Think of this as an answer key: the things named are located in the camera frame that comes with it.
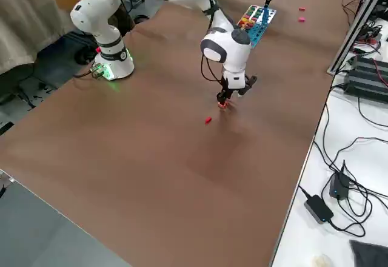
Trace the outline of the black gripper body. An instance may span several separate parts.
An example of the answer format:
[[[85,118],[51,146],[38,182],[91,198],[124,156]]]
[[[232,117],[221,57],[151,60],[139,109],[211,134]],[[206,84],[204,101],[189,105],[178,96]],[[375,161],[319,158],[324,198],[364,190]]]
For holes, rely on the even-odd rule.
[[[239,94],[241,94],[241,92],[246,88],[246,87],[243,87],[240,89],[230,89],[228,80],[225,79],[224,77],[221,78],[221,87],[222,89],[220,94],[223,97],[231,97],[233,92],[238,92]]]

